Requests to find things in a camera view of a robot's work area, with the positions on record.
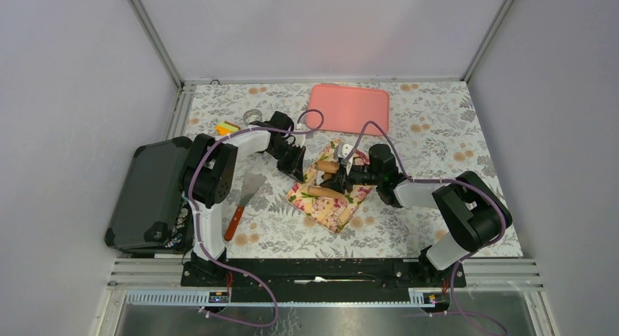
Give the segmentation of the wooden double-ended roller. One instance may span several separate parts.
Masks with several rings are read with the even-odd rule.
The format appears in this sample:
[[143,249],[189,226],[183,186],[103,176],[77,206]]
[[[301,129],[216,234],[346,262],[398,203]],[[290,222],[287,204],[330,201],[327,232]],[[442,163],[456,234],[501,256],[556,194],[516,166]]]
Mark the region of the wooden double-ended roller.
[[318,171],[317,183],[312,186],[308,186],[307,193],[310,196],[318,196],[318,197],[328,197],[328,198],[342,198],[344,194],[338,194],[335,191],[332,191],[327,188],[321,188],[320,184],[324,180],[328,180],[331,177],[331,173],[333,172],[333,167],[339,164],[335,161],[317,161],[315,168]]

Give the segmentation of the floral cutting board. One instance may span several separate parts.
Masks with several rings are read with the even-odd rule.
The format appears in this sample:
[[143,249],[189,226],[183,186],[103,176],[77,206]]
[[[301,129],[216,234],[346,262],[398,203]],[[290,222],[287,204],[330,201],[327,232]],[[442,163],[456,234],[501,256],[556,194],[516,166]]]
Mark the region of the floral cutting board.
[[295,183],[286,195],[293,208],[309,219],[324,226],[333,233],[341,232],[355,215],[364,200],[372,193],[374,186],[353,185],[342,193],[322,186],[323,179],[331,180],[338,161],[337,147],[344,145],[341,140],[332,140],[318,158],[304,173],[304,181]]

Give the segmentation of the pink plastic tray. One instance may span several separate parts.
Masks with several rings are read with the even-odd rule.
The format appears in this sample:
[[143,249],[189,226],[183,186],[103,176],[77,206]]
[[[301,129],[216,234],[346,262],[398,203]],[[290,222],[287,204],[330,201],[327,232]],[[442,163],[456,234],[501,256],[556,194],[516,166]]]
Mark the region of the pink plastic tray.
[[374,88],[320,84],[310,91],[309,128],[357,134],[367,121],[389,131],[390,96]]

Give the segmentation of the metal scraper red handle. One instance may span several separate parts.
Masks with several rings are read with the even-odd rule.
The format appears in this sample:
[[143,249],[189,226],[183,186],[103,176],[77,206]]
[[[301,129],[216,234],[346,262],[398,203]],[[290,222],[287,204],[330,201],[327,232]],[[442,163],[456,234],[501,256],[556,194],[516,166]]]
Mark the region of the metal scraper red handle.
[[259,188],[266,182],[266,176],[247,172],[243,178],[241,197],[239,204],[232,216],[232,219],[223,235],[225,241],[231,241],[234,238],[237,227],[241,221],[243,212],[254,197]]

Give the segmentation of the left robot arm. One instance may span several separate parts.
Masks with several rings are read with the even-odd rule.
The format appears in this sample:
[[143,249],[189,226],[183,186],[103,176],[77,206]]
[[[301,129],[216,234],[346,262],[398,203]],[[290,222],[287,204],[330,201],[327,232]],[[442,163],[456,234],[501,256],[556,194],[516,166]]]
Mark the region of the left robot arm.
[[266,122],[256,121],[247,128],[225,136],[198,134],[193,139],[180,173],[182,192],[191,206],[195,238],[192,260],[201,262],[199,277],[216,286],[226,278],[222,203],[234,182],[237,161],[254,153],[266,153],[276,160],[277,170],[303,181],[305,137],[312,129],[283,112],[275,112]]

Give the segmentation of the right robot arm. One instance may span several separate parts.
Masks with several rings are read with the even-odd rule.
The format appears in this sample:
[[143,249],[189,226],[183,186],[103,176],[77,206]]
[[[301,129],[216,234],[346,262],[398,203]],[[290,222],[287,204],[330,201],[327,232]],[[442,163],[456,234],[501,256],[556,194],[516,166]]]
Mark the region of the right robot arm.
[[428,286],[439,285],[448,268],[497,241],[512,224],[509,210],[475,172],[447,180],[410,180],[386,144],[370,147],[368,164],[356,164],[352,152],[351,145],[344,144],[336,148],[335,161],[318,161],[319,181],[309,187],[309,194],[344,198],[371,186],[388,206],[437,209],[448,233],[419,256],[418,274]]

